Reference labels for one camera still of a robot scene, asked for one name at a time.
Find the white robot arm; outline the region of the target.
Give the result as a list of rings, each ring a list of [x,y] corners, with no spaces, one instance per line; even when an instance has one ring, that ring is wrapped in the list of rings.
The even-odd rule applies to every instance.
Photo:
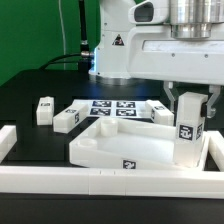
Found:
[[[224,0],[99,0],[100,43],[89,77],[122,85],[131,79],[206,84],[206,115],[224,86]]]

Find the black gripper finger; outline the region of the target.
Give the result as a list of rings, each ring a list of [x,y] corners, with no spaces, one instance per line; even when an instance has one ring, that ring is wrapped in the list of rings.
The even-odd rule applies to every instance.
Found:
[[[169,99],[169,108],[171,112],[175,111],[175,103],[178,100],[179,93],[177,87],[173,81],[165,81],[163,83],[163,89]]]
[[[209,93],[211,94],[207,102],[204,102],[201,106],[201,116],[207,118],[213,118],[216,115],[216,108],[214,104],[219,99],[222,87],[220,85],[210,85]]]

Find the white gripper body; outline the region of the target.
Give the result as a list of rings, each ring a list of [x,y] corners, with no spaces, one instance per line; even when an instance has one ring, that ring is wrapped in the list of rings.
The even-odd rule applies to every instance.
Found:
[[[224,24],[205,39],[174,39],[169,26],[137,26],[127,39],[131,77],[224,85]]]

